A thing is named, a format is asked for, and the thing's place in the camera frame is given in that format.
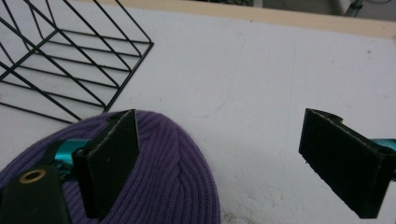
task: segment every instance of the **purple knit beanie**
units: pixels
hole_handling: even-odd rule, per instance
[[[72,124],[27,148],[0,173],[0,188],[38,162],[52,142],[94,138],[110,115]],[[220,223],[215,181],[198,147],[164,115],[137,111],[136,119],[140,154],[103,223]],[[73,223],[98,223],[86,218],[77,181],[64,183],[64,196]]]

